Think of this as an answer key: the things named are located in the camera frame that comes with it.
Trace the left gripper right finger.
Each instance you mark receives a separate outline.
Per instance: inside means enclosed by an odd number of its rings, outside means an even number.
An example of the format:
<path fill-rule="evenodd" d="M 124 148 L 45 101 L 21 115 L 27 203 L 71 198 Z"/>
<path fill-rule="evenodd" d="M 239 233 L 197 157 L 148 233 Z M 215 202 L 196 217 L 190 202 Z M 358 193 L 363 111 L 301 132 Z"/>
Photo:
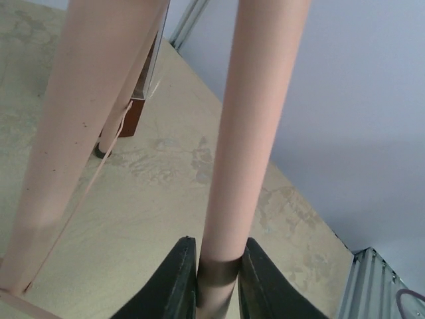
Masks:
<path fill-rule="evenodd" d="M 238 300 L 241 318 L 327 319 L 291 285 L 252 237 L 241 259 Z"/>

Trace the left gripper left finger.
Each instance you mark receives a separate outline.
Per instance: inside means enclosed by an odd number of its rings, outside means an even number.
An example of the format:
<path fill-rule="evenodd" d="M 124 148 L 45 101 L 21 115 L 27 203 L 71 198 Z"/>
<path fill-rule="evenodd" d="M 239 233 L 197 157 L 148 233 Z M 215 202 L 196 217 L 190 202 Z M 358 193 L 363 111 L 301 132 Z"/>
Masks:
<path fill-rule="evenodd" d="M 143 288 L 112 319 L 196 317 L 196 241 L 181 237 Z"/>

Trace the brown wooden metronome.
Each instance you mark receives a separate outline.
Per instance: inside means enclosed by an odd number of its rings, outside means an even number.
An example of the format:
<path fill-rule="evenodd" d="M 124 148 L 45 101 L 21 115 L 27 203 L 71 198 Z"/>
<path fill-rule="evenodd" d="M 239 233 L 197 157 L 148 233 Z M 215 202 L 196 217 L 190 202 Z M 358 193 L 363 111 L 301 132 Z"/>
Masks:
<path fill-rule="evenodd" d="M 124 87 L 123 87 L 126 95 L 129 95 L 130 89 L 132 89 L 132 92 L 131 92 L 131 95 L 129 96 L 129 102 L 131 103 L 131 108 L 128 110 L 125 116 L 123 128 L 119 135 L 120 138 L 128 138 L 128 137 L 134 136 L 145 101 L 147 100 L 147 98 L 145 100 L 134 100 L 131 98 L 134 88 L 137 84 L 137 80 L 140 76 L 140 73 L 143 69 L 145 60 L 148 55 L 148 53 L 144 54 L 146 50 L 147 50 L 147 43 L 145 43 L 142 50 L 139 52 L 135 62 L 132 65 L 132 68 L 127 77 L 126 83 L 124 84 Z"/>

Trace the pink tripod music stand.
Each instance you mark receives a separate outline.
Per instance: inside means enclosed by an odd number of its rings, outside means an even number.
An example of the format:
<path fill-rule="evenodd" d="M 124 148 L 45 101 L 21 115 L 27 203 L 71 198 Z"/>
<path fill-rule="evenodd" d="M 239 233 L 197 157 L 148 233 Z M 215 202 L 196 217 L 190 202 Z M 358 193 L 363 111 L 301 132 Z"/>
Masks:
<path fill-rule="evenodd" d="M 240 1 L 197 273 L 197 318 L 224 318 L 288 91 L 309 1 Z M 51 318 L 22 295 L 57 241 L 94 144 L 114 143 L 117 103 L 149 52 L 166 1 L 70 1 L 29 156 L 1 300 Z"/>

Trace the clear plastic metronome cover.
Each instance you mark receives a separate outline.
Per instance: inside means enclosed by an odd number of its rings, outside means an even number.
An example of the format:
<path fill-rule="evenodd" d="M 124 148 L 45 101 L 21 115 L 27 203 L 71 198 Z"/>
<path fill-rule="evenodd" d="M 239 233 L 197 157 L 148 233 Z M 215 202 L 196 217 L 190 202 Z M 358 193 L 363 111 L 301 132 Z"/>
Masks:
<path fill-rule="evenodd" d="M 168 11 L 168 8 L 164 10 L 157 24 L 157 28 L 154 33 L 155 37 L 153 38 L 151 48 L 145 60 L 145 64 L 143 66 L 143 69 L 137 80 L 137 84 L 131 96 L 131 98 L 134 100 L 145 100 L 148 96 L 150 86 L 151 86 L 151 81 L 153 78 L 153 71 L 155 68 L 157 55 L 159 52 L 159 47 L 163 37 L 163 30 L 164 30 L 165 21 L 167 18 L 167 11 Z"/>

